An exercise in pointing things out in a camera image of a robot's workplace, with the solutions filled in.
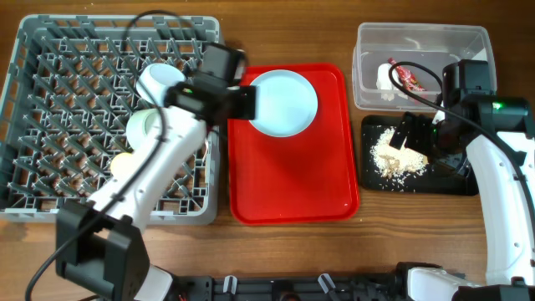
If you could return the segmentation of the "large light blue plate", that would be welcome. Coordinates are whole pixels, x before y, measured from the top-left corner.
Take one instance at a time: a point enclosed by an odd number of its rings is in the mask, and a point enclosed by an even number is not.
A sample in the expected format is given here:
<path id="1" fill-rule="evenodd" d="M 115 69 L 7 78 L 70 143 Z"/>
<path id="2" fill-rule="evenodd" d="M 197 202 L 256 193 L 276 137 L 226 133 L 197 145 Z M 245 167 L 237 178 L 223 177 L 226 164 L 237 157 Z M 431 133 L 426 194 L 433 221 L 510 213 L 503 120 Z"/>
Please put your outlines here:
<path id="1" fill-rule="evenodd" d="M 301 74 L 275 69 L 258 75 L 256 116 L 250 124 L 264 135 L 286 138 L 306 130 L 318 112 L 318 96 Z"/>

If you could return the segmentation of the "rice food scraps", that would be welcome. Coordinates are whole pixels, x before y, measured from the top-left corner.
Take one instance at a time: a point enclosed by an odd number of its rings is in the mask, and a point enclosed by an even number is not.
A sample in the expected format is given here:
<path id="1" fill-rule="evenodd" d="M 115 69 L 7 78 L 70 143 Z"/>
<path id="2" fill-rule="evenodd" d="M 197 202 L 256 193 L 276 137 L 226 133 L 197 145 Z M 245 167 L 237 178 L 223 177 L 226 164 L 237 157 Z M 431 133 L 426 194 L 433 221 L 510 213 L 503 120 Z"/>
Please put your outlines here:
<path id="1" fill-rule="evenodd" d="M 407 180 L 422 176 L 427 169 L 427 157 L 402 146 L 396 149 L 390 146 L 395 133 L 394 127 L 380 130 L 378 140 L 371 146 L 370 154 L 377 174 L 390 184 L 404 187 Z"/>

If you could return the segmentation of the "red snack wrapper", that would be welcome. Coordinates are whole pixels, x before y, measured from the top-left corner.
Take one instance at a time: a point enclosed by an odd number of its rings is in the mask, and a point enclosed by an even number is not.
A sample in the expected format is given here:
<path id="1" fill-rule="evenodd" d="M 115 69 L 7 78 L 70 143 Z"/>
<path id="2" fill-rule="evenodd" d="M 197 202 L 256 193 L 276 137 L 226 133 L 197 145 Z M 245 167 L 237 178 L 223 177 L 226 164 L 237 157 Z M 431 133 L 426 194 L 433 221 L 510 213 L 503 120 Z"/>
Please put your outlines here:
<path id="1" fill-rule="evenodd" d="M 394 67 L 393 71 L 389 72 L 389 77 L 391 78 L 393 85 L 397 89 L 399 87 L 403 87 L 404 89 L 409 91 L 425 91 L 425 88 L 420 84 L 419 80 L 406 67 Z"/>

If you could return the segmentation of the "small light blue bowl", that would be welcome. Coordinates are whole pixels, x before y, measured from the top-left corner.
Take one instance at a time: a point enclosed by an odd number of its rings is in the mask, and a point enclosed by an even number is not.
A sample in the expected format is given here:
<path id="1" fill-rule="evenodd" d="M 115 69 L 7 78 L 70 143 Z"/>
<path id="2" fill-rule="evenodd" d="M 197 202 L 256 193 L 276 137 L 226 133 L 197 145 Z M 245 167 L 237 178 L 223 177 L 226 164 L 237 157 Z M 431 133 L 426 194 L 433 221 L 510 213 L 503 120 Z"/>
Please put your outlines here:
<path id="1" fill-rule="evenodd" d="M 142 99 L 163 107 L 167 90 L 184 81 L 186 76 L 178 68 L 169 64 L 154 63 L 142 71 L 135 88 Z"/>

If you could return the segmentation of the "green saucer bowl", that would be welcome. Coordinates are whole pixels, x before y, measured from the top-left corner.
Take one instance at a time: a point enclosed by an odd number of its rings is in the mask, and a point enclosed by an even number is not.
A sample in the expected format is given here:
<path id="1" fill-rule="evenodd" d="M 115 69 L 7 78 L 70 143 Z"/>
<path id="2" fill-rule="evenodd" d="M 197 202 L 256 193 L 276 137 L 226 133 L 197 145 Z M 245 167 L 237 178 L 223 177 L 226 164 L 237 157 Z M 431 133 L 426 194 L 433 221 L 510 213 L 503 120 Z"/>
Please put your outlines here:
<path id="1" fill-rule="evenodd" d="M 157 109 L 136 111 L 126 125 L 126 139 L 135 151 L 141 147 L 155 121 L 160 119 Z"/>

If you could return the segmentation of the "yellow plastic cup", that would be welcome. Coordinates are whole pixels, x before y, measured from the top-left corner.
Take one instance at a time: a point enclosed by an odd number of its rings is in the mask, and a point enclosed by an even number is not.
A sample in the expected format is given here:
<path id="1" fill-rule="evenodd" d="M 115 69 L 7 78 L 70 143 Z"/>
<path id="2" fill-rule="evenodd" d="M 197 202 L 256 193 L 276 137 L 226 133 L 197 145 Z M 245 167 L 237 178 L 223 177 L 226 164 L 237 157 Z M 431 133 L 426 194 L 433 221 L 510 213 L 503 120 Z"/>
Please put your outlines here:
<path id="1" fill-rule="evenodd" d="M 124 179 L 131 172 L 134 167 L 132 161 L 133 155 L 131 153 L 120 153 L 113 158 L 110 163 L 110 172 L 111 175 L 116 179 Z"/>

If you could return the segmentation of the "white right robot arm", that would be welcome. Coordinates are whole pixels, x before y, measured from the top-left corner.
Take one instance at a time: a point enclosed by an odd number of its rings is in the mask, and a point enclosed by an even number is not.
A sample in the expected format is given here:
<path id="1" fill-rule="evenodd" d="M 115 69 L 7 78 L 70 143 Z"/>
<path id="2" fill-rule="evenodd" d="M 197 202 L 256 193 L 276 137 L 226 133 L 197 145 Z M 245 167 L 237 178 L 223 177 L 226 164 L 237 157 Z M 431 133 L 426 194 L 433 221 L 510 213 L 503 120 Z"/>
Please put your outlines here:
<path id="1" fill-rule="evenodd" d="M 465 154 L 476 178 L 487 236 L 483 285 L 430 264 L 401 263 L 396 295 L 408 300 L 532 300 L 534 298 L 534 118 L 519 97 L 499 97 L 488 63 L 463 59 L 436 78 L 436 101 L 393 79 L 400 92 L 436 109 L 434 119 L 405 113 L 390 146 L 430 161 Z"/>

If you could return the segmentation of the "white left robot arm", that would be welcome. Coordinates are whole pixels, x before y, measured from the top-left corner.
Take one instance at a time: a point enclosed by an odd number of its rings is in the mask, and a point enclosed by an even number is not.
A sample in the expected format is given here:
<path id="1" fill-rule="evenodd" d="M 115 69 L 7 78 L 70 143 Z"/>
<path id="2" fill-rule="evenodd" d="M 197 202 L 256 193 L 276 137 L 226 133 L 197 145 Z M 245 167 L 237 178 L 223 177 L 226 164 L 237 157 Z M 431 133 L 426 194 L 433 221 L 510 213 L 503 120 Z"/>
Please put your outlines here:
<path id="1" fill-rule="evenodd" d="M 162 91 L 140 84 L 159 119 L 132 154 L 133 168 L 112 178 L 87 203 L 57 214 L 56 250 L 49 261 L 61 278 L 107 300 L 184 300 L 177 276 L 150 263 L 142 233 L 155 204 L 209 131 L 229 119 L 255 116 L 256 89 L 242 86 L 248 65 L 241 49 L 212 43 L 191 80 Z"/>

